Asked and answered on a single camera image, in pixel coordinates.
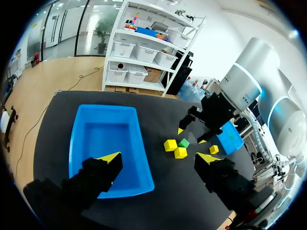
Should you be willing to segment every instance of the black tabletop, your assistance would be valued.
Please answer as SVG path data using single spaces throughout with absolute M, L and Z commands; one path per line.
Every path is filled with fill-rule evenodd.
M 119 92 L 60 92 L 53 97 L 36 140 L 34 178 L 50 179 L 60 186 L 68 176 L 71 131 L 81 104 L 108 104 L 135 107 L 143 143 L 154 182 L 154 190 L 142 195 L 98 199 L 82 215 L 121 230 L 217 229 L 230 215 L 216 194 L 210 194 L 194 170 L 195 153 L 209 153 L 210 142 L 198 145 L 196 138 L 205 130 L 200 121 L 177 136 L 179 120 L 196 103 Z M 188 156 L 175 159 L 165 152 L 167 139 L 190 142 Z M 225 157 L 219 146 L 217 157 Z M 228 156 L 247 179 L 253 165 L 242 147 Z

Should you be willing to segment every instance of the white storage bin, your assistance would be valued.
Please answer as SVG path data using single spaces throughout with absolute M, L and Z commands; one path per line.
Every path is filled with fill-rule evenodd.
M 146 43 L 137 43 L 136 58 L 139 61 L 145 61 L 145 62 L 152 63 L 154 60 L 154 57 L 157 55 L 158 52 L 159 52 L 158 49 L 155 49 Z
M 128 69 L 127 80 L 129 84 L 141 85 L 148 75 L 144 66 L 129 64 Z
M 178 59 L 176 56 L 164 53 L 162 51 L 160 51 L 154 58 L 158 65 L 168 68 L 172 67 L 176 59 Z
M 117 39 L 114 41 L 114 56 L 129 58 L 135 46 L 135 42 L 128 41 L 125 39 Z
M 118 65 L 123 64 L 124 67 L 119 69 Z M 111 82 L 123 82 L 128 72 L 128 66 L 125 63 L 110 61 L 107 80 Z
M 176 30 L 168 29 L 167 33 L 168 33 L 168 38 L 171 41 L 171 43 L 181 48 L 185 48 L 188 41 L 191 40 L 188 36 Z

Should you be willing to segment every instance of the cardboard box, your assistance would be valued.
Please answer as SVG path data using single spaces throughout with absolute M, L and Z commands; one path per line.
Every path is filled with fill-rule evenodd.
M 132 92 L 132 93 L 139 93 L 140 90 L 139 90 L 138 88 L 129 87 L 129 92 Z
M 115 92 L 126 92 L 127 89 L 124 86 L 116 86 L 115 87 Z
M 106 85 L 105 92 L 115 92 L 115 86 Z
M 157 83 L 161 75 L 161 70 L 150 67 L 145 67 L 145 68 L 148 75 L 145 77 L 144 81 Z

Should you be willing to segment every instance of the blue box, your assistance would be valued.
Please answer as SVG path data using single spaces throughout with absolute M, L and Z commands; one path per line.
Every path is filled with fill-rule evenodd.
M 243 140 L 231 121 L 222 126 L 222 133 L 217 135 L 226 155 L 233 153 L 243 146 Z
M 69 152 L 69 178 L 82 168 L 82 161 L 121 152 L 123 169 L 110 190 L 98 198 L 135 196 L 150 192 L 154 182 L 133 107 L 82 104 L 73 124 Z
M 136 32 L 141 33 L 141 34 L 145 34 L 145 35 L 149 35 L 151 37 L 155 37 L 157 35 L 156 31 L 145 29 L 145 28 L 142 28 L 142 27 L 138 27 L 136 29 Z

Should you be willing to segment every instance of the black cable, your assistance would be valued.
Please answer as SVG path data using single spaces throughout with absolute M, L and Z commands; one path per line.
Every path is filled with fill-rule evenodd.
M 80 78 L 80 79 L 77 81 L 77 83 L 76 83 L 74 86 L 70 87 L 67 91 L 71 90 L 73 87 L 75 87 L 76 85 L 78 85 L 79 82 L 80 82 L 83 78 L 86 78 L 87 76 L 90 76 L 91 74 L 97 73 L 97 72 L 98 72 L 101 68 L 103 68 L 103 67 L 104 67 L 104 66 L 102 66 L 102 67 L 95 67 L 94 69 L 95 69 L 96 71 L 91 72 L 91 73 L 89 73 L 89 74 L 87 74 L 87 75 L 85 75 L 85 76 L 79 75 L 79 78 Z M 24 143 L 25 143 L 25 139 L 27 138 L 28 134 L 29 134 L 29 133 L 32 131 L 32 129 L 34 129 L 35 126 L 38 124 L 38 122 L 39 122 L 40 119 L 42 118 L 44 112 L 47 110 L 47 108 L 48 108 L 49 105 L 50 105 L 50 102 L 49 102 L 49 104 L 47 105 L 47 107 L 43 110 L 43 112 L 41 113 L 41 115 L 40 115 L 38 121 L 35 123 L 35 125 L 33 125 L 32 128 L 30 128 L 30 130 L 26 133 L 26 135 L 25 135 L 25 137 L 24 137 Z M 14 177 L 15 181 L 16 181 L 16 178 L 17 178 L 18 163 L 19 163 L 19 161 L 21 160 L 21 158 L 23 157 L 23 153 L 24 153 L 24 143 L 23 143 L 23 148 L 22 148 L 22 150 L 21 150 L 21 155 L 20 155 L 20 157 L 19 157 L 19 159 L 18 159 L 18 161 L 17 161 L 17 163 L 16 163 L 16 174 L 15 174 L 15 177 Z
M 94 72 L 92 72 L 92 73 L 90 73 L 90 74 L 87 74 L 87 75 L 85 75 L 85 76 L 80 75 L 80 76 L 79 76 L 80 79 L 78 80 L 78 82 L 77 82 L 74 86 L 71 86 L 67 91 L 71 90 L 71 89 L 74 88 L 77 84 L 79 84 L 79 82 L 82 80 L 82 78 L 86 78 L 87 76 L 89 76 L 89 75 L 91 75 L 91 74 L 93 74 L 93 73 L 98 72 L 101 68 L 103 68 L 103 66 L 102 66 L 102 67 L 95 67 L 94 69 L 96 69 L 96 71 L 94 71 Z

